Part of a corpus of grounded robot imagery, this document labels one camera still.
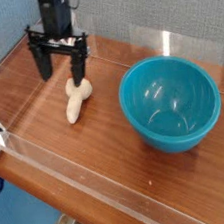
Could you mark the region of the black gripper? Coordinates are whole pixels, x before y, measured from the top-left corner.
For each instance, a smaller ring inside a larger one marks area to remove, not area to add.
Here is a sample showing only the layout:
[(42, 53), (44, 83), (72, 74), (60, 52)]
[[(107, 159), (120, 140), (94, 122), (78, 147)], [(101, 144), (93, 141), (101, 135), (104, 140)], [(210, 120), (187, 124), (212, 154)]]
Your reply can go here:
[(53, 72), (49, 54), (71, 55), (71, 73), (78, 87), (85, 77), (85, 57), (89, 55), (86, 31), (70, 25), (63, 34), (48, 34), (41, 24), (26, 27), (29, 49), (35, 59), (38, 71), (44, 81), (48, 81)]

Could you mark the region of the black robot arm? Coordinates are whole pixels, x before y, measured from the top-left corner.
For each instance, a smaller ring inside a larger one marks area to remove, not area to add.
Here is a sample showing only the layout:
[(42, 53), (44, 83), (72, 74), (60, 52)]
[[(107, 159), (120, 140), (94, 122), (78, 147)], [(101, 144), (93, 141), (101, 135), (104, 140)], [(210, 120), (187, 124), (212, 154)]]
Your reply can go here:
[(72, 25), (69, 0), (38, 0), (42, 23), (27, 26), (28, 48), (41, 77), (48, 81), (53, 73), (51, 54), (71, 56), (71, 73), (76, 87), (85, 77), (89, 55), (87, 34)]

